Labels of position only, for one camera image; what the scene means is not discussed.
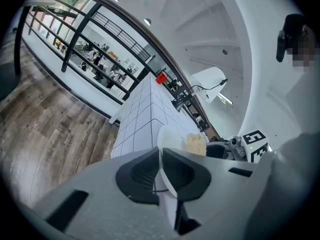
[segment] white table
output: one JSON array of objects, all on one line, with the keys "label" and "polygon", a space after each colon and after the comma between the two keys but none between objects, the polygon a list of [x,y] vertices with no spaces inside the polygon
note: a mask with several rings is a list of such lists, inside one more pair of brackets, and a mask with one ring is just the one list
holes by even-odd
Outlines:
[{"label": "white table", "polygon": [[149,73],[109,121],[111,124],[117,118],[121,121],[111,157],[157,147],[158,132],[163,125],[173,126],[184,139],[189,133],[199,134],[192,118],[183,109],[179,113],[172,105],[173,99]]}]

